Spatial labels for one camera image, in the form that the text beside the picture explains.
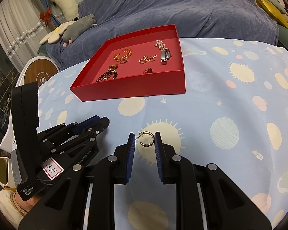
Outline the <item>person's left hand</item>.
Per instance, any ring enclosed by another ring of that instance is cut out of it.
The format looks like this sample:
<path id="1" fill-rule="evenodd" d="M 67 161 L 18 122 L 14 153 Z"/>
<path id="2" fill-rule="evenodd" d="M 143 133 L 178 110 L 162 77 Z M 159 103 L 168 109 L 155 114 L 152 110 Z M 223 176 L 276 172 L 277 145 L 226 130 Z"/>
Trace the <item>person's left hand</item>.
<path id="1" fill-rule="evenodd" d="M 29 211 L 37 204 L 38 201 L 40 201 L 41 196 L 36 195 L 31 197 L 29 200 L 24 201 L 18 194 L 18 192 L 15 192 L 12 196 L 13 202 L 20 213 L 23 215 L 27 215 Z"/>

